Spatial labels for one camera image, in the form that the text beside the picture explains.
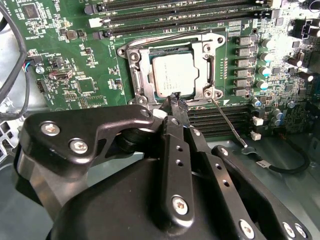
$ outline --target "green circuit board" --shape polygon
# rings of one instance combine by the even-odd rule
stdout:
[[[287,60],[304,52],[303,66],[307,67],[311,53],[320,48],[312,36],[307,40],[292,37],[294,20],[319,16],[302,3],[283,0],[270,6],[248,0],[4,0],[4,4],[25,37],[28,60],[33,61],[30,69],[51,111],[129,104],[136,93],[128,59],[119,56],[119,48],[143,38],[206,30],[225,39],[215,50],[214,66],[214,87],[223,93],[217,100],[221,106],[247,105],[257,97],[262,108],[270,107],[266,120],[274,108],[279,108],[294,117],[290,121],[292,132],[304,127],[304,105],[312,97],[315,84],[305,84],[297,75],[298,68]],[[241,37],[252,39],[241,45]],[[266,39],[275,41],[272,50],[262,47]],[[237,55],[244,48],[250,53]],[[272,53],[274,59],[261,60],[263,53]],[[249,60],[244,74],[237,73],[243,69],[237,66],[240,59]],[[270,73],[262,75],[261,67]],[[245,86],[236,86],[240,79],[248,79]],[[268,87],[259,88],[260,81]],[[294,109],[288,107],[290,102],[295,102]],[[190,109],[213,106],[207,101]]]

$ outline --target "capacitor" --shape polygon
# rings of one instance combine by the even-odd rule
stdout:
[[[310,28],[309,35],[316,37],[316,38],[319,38],[320,37],[320,30],[318,28]]]
[[[44,74],[44,73],[45,73],[45,69],[44,69],[42,66],[37,66],[37,67],[35,68],[35,72],[36,72],[37,74]]]
[[[256,97],[251,100],[251,103],[252,103],[252,105],[255,106],[256,108],[261,107],[261,105],[262,105],[262,103],[261,103],[261,102],[258,100],[258,98],[256,98]]]
[[[296,67],[301,67],[302,61],[300,61],[299,59],[295,59],[295,58],[291,57],[291,58],[288,59],[288,64],[291,64],[291,65],[296,66]]]
[[[276,119],[282,119],[282,117],[284,116],[284,114],[280,111],[280,109],[275,109],[272,112],[272,115],[276,118]]]
[[[312,19],[311,26],[319,28],[320,27],[320,19],[319,18]]]
[[[276,47],[275,41],[267,38],[262,41],[261,46],[267,49],[274,49]]]
[[[275,117],[273,117],[272,119],[271,119],[271,121],[273,122],[273,124],[275,125],[275,126],[280,126],[280,124],[281,124],[281,120],[280,119],[276,119]]]
[[[268,77],[271,74],[270,68],[267,68],[266,66],[261,66],[258,72],[265,77]]]
[[[291,101],[288,103],[288,108],[293,109],[296,106],[296,103],[294,101]]]
[[[258,81],[258,83],[256,84],[256,86],[257,86],[258,88],[260,88],[261,90],[267,90],[268,87],[269,87],[268,83],[265,82],[264,80]]]
[[[309,73],[303,72],[303,71],[299,72],[299,77],[308,83],[310,83],[314,79],[314,76],[312,76]]]
[[[260,59],[269,63],[275,59],[275,56],[272,53],[264,52],[260,55]]]

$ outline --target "electrolytic capacitor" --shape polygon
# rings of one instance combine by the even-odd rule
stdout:
[[[257,84],[256,84],[256,86],[257,86],[258,88],[260,88],[261,90],[267,90],[268,87],[269,87],[268,83],[265,82],[264,80],[258,81]]]
[[[267,49],[274,49],[276,46],[276,43],[275,43],[275,41],[267,38],[262,41],[261,45],[262,45],[262,47],[267,48]]]
[[[266,66],[261,66],[258,72],[265,77],[268,77],[271,74],[270,68],[267,68]]]
[[[319,38],[320,37],[320,30],[318,28],[310,28],[309,35],[316,37],[316,38]]]
[[[299,72],[299,77],[305,80],[306,82],[311,82],[314,79],[314,76],[312,76],[309,73],[306,73],[304,71]]]
[[[264,52],[260,55],[260,59],[269,63],[275,59],[275,56],[272,53]]]
[[[258,98],[253,98],[252,100],[251,100],[251,103],[253,104],[253,106],[255,106],[256,108],[258,108],[258,107],[261,107],[261,102],[258,100]]]
[[[275,109],[272,112],[272,115],[276,118],[276,119],[282,119],[282,117],[284,116],[284,114],[280,111],[280,109]]]
[[[271,121],[273,122],[273,124],[275,125],[275,126],[280,126],[280,124],[281,124],[281,120],[280,119],[276,119],[275,117],[273,117],[272,119],[271,119]]]
[[[293,66],[296,67],[301,67],[302,66],[302,61],[300,61],[299,59],[295,59],[293,57],[288,59],[288,64],[291,64]]]
[[[312,19],[311,26],[319,28],[320,27],[320,19],[319,18]]]

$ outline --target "integrated circuit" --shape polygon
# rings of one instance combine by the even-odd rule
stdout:
[[[37,7],[34,3],[23,5],[22,9],[23,9],[27,19],[39,18],[39,14],[37,12]]]

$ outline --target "chip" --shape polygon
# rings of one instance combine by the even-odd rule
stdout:
[[[289,91],[291,91],[293,88],[294,88],[293,85],[287,85],[287,86],[284,87],[284,91],[285,91],[285,92],[289,92]]]
[[[250,55],[250,48],[239,48],[236,54],[239,57],[247,57]]]
[[[158,97],[166,98],[173,92],[181,92],[182,96],[194,93],[199,71],[194,66],[192,53],[155,57],[152,68]]]
[[[69,30],[69,31],[66,32],[66,37],[69,40],[76,39],[77,38],[77,33],[74,30]]]
[[[248,75],[248,69],[238,69],[235,71],[237,78],[244,78]]]
[[[279,17],[275,20],[275,26],[279,27],[282,26],[284,24],[284,18],[283,17]]]
[[[294,41],[293,43],[292,43],[292,47],[293,48],[298,48],[300,46],[300,42],[299,41]]]
[[[234,95],[237,97],[243,97],[246,95],[246,90],[245,89],[234,89]]]
[[[248,67],[249,60],[248,59],[239,59],[236,61],[236,66],[239,68],[245,68]]]
[[[237,81],[235,81],[235,85],[237,87],[246,87],[247,86],[247,79],[237,80]]]
[[[237,39],[238,45],[249,45],[251,43],[251,38],[249,36],[241,36]]]
[[[281,68],[280,67],[274,67],[273,70],[272,70],[272,73],[273,74],[279,74],[281,71]]]
[[[26,14],[27,19],[37,19],[39,17],[36,5],[34,3],[23,5],[22,9]]]
[[[294,74],[294,73],[295,73],[295,68],[294,68],[294,67],[290,67],[290,68],[288,69],[288,73],[289,73],[289,74]]]
[[[305,87],[302,87],[298,91],[299,96],[305,96],[307,94],[307,89]]]

